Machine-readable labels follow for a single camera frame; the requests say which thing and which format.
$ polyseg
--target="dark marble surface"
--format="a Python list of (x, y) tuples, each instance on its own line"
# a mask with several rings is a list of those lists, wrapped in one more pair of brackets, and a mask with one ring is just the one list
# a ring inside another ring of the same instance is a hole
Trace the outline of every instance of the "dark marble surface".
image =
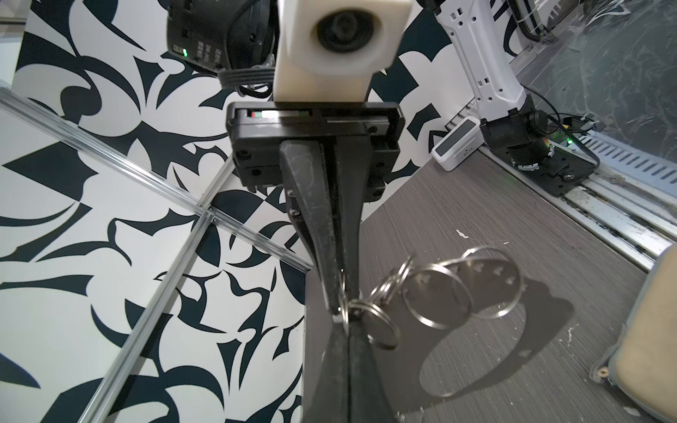
[(582, 8), (572, 12), (557, 42), (524, 53), (518, 79), (560, 112), (593, 113), (607, 135), (677, 162), (677, 1), (623, 5), (630, 14), (587, 26)]

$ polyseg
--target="white debris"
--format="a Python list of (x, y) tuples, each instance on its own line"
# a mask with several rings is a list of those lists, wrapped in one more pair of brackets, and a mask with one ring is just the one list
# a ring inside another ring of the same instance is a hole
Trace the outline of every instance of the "white debris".
[(576, 329), (578, 327), (578, 323), (576, 323), (576, 326), (571, 326), (569, 330), (567, 330), (567, 333), (569, 334), (569, 340), (567, 341), (567, 348), (571, 346), (571, 331)]
[(623, 407), (623, 409), (631, 416), (640, 417), (639, 410), (632, 407)]

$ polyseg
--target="wooden table surface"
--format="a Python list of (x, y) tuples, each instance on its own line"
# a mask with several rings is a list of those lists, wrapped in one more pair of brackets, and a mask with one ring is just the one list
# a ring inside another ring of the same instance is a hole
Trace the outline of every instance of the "wooden table surface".
[[(627, 403), (588, 379), (590, 365), (617, 340), (646, 274), (480, 152), (452, 172), (431, 160), (362, 223), (362, 292), (411, 252), (418, 263), (432, 263), (486, 244), (505, 248), (526, 278), (568, 300), (573, 315), (514, 376), (436, 405), (424, 421), (651, 421), (630, 415)], [(308, 274), (306, 295), (303, 401), (310, 404), (331, 324), (315, 271)], [(456, 391), (484, 375), (512, 350), (524, 322), (521, 306), (502, 319), (470, 320), (429, 356), (423, 387)], [(406, 421), (419, 423), (421, 413)]]

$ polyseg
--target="patterned fabric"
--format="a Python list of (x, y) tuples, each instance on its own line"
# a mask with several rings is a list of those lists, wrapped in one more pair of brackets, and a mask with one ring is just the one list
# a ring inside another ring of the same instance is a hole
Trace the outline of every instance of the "patterned fabric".
[[(506, 60), (515, 19), (491, 0)], [(230, 155), (241, 99), (167, 54), (165, 0), (32, 3), (13, 90), (196, 198)], [(379, 202), (428, 159), (472, 98), (454, 47), (418, 4), (370, 101), (400, 104), (401, 154)], [(0, 112), (3, 422), (75, 422), (196, 217)], [(307, 258), (284, 192), (229, 178), (214, 205)], [(117, 422), (298, 422), (305, 276), (210, 227), (112, 409)]]

